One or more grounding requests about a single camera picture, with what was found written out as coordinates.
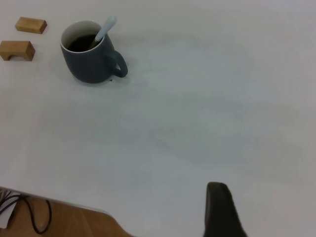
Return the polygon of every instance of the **dark gray mug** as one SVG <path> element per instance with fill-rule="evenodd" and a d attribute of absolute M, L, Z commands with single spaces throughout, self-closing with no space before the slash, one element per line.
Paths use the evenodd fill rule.
<path fill-rule="evenodd" d="M 91 50 L 72 52 L 67 48 L 77 38 L 96 35 L 101 26 L 94 21 L 79 21 L 64 30 L 60 45 L 70 72 L 86 83 L 103 82 L 111 75 L 123 78 L 127 75 L 127 65 L 122 55 L 114 50 L 108 35 Z"/>

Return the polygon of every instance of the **table surface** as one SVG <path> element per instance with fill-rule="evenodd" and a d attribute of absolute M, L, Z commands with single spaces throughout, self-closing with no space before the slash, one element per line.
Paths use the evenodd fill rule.
<path fill-rule="evenodd" d="M 71 23 L 110 15 L 126 78 L 73 78 Z M 45 19 L 42 35 L 20 16 Z M 316 232 L 316 2 L 1 0 L 0 186 L 98 209 L 136 236 L 202 236 L 226 183 L 249 236 Z"/>

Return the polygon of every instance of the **wooden stand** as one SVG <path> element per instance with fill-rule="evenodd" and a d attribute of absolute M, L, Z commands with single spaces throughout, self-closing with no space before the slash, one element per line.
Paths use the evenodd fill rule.
<path fill-rule="evenodd" d="M 34 18 L 20 17 L 15 24 L 18 31 L 42 34 L 47 26 L 46 21 Z"/>
<path fill-rule="evenodd" d="M 26 61 L 32 61 L 35 49 L 29 41 L 2 41 L 0 44 L 0 56 L 4 61 L 11 56 L 23 57 Z"/>

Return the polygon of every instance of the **spoon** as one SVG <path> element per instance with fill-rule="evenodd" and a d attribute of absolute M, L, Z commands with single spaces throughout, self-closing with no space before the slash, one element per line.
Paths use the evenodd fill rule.
<path fill-rule="evenodd" d="M 94 41 L 89 45 L 88 50 L 94 48 L 99 41 L 107 34 L 107 32 L 115 25 L 117 18 L 115 16 L 110 16 L 104 23 L 98 34 L 95 36 Z"/>

